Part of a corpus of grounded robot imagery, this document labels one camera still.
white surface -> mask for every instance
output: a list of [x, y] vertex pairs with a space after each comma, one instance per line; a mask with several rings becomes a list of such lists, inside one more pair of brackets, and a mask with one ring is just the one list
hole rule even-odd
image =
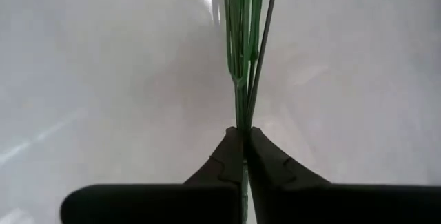
[[[0, 224], [205, 162], [234, 123], [219, 3], [0, 0]], [[255, 125], [332, 181], [440, 184], [440, 0], [274, 11]]]

